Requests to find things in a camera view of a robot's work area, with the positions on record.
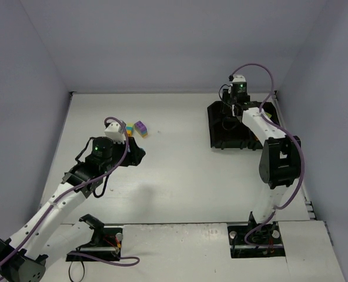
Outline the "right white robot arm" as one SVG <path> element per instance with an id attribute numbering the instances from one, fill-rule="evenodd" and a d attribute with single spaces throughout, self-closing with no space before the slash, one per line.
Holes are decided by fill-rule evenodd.
<path id="1" fill-rule="evenodd" d="M 238 118 L 263 146 L 259 162 L 263 189 L 250 213 L 250 220 L 259 225 L 268 224 L 288 188 L 300 177 L 300 155 L 295 145 L 299 139 L 293 141 L 271 120 L 261 104 L 250 100 L 244 77 L 237 76 L 231 81 L 228 92 L 223 92 L 223 100 L 230 107 L 232 116 Z"/>

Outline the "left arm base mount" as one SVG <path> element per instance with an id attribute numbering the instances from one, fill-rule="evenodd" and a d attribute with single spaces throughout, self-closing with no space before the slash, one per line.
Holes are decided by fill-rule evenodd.
<path id="1" fill-rule="evenodd" d="M 82 243 L 67 254 L 66 261 L 96 261 L 92 257 L 106 261 L 120 261 L 123 227 L 106 225 L 96 217 L 86 214 L 79 219 L 92 231 L 89 242 Z"/>

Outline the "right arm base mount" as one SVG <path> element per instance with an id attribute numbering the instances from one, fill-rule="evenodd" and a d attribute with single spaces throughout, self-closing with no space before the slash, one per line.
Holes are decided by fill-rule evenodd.
<path id="1" fill-rule="evenodd" d="M 245 235 L 255 225 L 228 225 L 227 233 L 232 259 L 265 259 L 285 257 L 285 249 L 277 222 L 267 224 L 252 233 L 245 241 Z"/>

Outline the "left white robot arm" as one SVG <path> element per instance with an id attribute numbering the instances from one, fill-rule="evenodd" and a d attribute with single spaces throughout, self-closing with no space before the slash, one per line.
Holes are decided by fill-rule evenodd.
<path id="1" fill-rule="evenodd" d="M 145 156 L 133 137 L 114 142 L 92 137 L 91 153 L 65 173 L 54 194 L 19 231 L 0 239 L 0 276 L 7 281 L 41 281 L 47 269 L 72 250 L 97 246 L 105 237 L 105 225 L 90 214 L 82 216 L 66 233 L 55 232 L 63 220 L 119 166 L 138 166 Z"/>

